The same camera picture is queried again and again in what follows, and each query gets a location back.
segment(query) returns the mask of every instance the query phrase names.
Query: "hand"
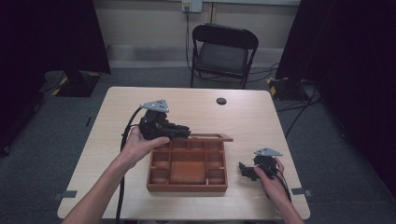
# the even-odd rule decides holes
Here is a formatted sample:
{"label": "hand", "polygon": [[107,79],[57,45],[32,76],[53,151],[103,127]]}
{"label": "hand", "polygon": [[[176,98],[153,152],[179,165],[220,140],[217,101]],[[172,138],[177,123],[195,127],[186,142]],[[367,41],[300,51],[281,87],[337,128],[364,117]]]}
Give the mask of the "hand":
{"label": "hand", "polygon": [[[283,179],[283,171],[285,170],[285,167],[283,166],[282,162],[278,158],[275,158],[278,169],[280,172],[277,172],[276,175],[280,177],[280,179]],[[288,195],[285,192],[285,189],[282,186],[282,183],[278,180],[278,178],[270,179],[268,176],[265,174],[265,172],[259,168],[259,167],[254,167],[254,171],[256,174],[260,177],[262,180],[262,188],[264,192],[267,193],[268,197],[274,201],[274,203],[280,203],[283,200],[289,200]]]}
{"label": "hand", "polygon": [[148,155],[153,148],[160,147],[169,141],[168,137],[146,140],[140,133],[139,127],[136,126],[132,128],[120,157],[126,162],[128,169],[131,169],[138,161]]}

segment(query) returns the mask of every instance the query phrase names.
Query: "gray carpet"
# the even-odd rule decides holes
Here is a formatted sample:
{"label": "gray carpet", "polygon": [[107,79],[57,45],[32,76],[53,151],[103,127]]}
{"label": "gray carpet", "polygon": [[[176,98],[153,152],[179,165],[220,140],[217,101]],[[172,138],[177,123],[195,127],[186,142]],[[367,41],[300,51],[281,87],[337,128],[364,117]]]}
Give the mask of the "gray carpet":
{"label": "gray carpet", "polygon": [[[47,73],[43,90],[61,75]],[[265,75],[254,74],[249,80]],[[239,89],[238,83],[228,83],[233,79],[221,81],[196,78],[195,87]],[[188,68],[117,68],[101,77],[90,98],[53,97],[47,91],[38,112],[10,146],[10,156],[0,158],[0,223],[61,222],[57,217],[60,201],[53,200],[53,195],[66,190],[112,86],[188,88],[190,72]],[[268,87],[262,79],[249,82],[247,89]],[[306,86],[306,91],[312,94],[313,86]],[[277,109],[295,103],[275,101]],[[279,113],[284,132],[299,112]],[[311,218],[306,223],[396,223],[394,199],[342,134],[336,117],[319,102],[304,111],[287,137],[302,185],[313,192],[307,198]]]}

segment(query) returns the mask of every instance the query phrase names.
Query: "forearm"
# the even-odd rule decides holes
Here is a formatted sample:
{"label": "forearm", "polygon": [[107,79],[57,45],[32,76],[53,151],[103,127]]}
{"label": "forearm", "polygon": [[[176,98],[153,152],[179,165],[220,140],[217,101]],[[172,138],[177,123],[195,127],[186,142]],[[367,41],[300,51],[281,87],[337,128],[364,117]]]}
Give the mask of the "forearm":
{"label": "forearm", "polygon": [[276,206],[282,214],[286,224],[304,223],[303,219],[288,199],[276,202]]}
{"label": "forearm", "polygon": [[127,171],[127,165],[117,157],[99,177],[92,189],[67,215],[63,223],[99,223]]}

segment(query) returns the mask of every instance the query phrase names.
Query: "black curtain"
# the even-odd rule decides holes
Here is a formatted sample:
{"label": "black curtain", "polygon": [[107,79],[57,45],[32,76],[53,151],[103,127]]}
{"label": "black curtain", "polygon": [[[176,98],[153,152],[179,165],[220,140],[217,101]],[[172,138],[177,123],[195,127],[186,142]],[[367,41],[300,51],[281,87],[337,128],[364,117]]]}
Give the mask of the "black curtain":
{"label": "black curtain", "polygon": [[302,0],[276,78],[315,80],[396,196],[396,2]]}
{"label": "black curtain", "polygon": [[7,0],[0,6],[0,150],[32,113],[48,71],[110,74],[92,0]]}

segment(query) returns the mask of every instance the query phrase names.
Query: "baseboard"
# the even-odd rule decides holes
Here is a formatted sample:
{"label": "baseboard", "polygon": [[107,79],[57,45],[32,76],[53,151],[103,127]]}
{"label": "baseboard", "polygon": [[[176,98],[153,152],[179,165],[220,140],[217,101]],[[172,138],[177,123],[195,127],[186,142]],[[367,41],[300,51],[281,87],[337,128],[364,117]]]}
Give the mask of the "baseboard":
{"label": "baseboard", "polygon": [[[258,49],[252,67],[270,67],[279,63],[283,49]],[[126,45],[111,45],[107,48],[110,67],[187,67],[186,50],[179,49],[143,49]]]}

